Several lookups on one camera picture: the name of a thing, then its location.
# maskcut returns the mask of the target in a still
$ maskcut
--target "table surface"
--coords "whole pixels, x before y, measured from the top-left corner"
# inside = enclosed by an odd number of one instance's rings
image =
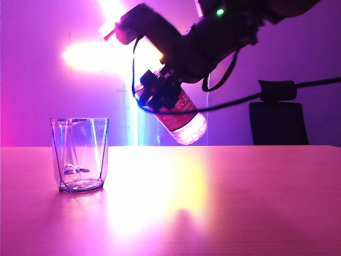
[[[1,148],[1,255],[341,255],[341,148],[110,147],[59,192],[52,148]]]

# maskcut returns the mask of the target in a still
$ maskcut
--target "bottle label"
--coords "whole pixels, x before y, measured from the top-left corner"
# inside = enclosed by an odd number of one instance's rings
[[[179,95],[179,100],[175,104],[174,108],[171,110],[167,110],[166,108],[161,108],[160,111],[189,111],[189,110],[197,110],[196,105],[194,105],[193,101],[188,97],[183,89],[181,89],[181,93]],[[163,115],[163,114],[155,114],[155,116],[160,120],[160,122],[166,127],[169,131],[175,131],[192,120],[198,112],[190,113],[190,114],[181,114],[181,115]]]

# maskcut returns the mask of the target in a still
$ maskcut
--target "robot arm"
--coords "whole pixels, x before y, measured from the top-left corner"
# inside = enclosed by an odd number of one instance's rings
[[[109,33],[116,33],[123,44],[146,36],[162,52],[163,69],[157,74],[147,72],[141,78],[148,83],[144,84],[148,95],[143,95],[147,99],[143,104],[147,106],[148,100],[158,102],[159,107],[154,111],[163,106],[160,101],[168,95],[172,95],[175,104],[182,82],[196,83],[208,77],[228,55],[248,44],[256,44],[257,32],[264,20],[276,24],[306,12],[320,0],[196,1],[201,16],[183,35],[145,4],[123,15]]]

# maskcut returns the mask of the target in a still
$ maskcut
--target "clear glass cup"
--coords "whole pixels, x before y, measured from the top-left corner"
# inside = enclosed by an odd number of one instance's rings
[[[108,118],[51,118],[54,176],[60,191],[103,187],[108,171]]]

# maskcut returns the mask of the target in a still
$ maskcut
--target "wall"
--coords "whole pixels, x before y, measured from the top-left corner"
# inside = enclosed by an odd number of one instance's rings
[[[104,0],[2,0],[1,2],[1,145],[49,146],[50,117],[107,116],[110,145],[130,145],[132,100],[130,55],[112,70],[82,71],[66,63],[63,53],[79,42],[100,43],[106,22]],[[139,1],[124,1],[126,10]],[[192,0],[147,1],[185,32],[197,18]],[[200,85],[184,85],[198,107],[216,105],[259,91],[258,79],[311,81],[341,75],[341,2],[322,1],[306,14],[261,28],[259,44],[239,54],[229,81],[210,95]],[[217,82],[231,60],[212,74]],[[150,68],[137,59],[141,70]],[[300,89],[295,100],[304,107],[312,144],[341,146],[340,84]],[[208,133],[199,145],[252,144],[247,103],[208,115]],[[154,117],[140,114],[140,143],[175,145]]]

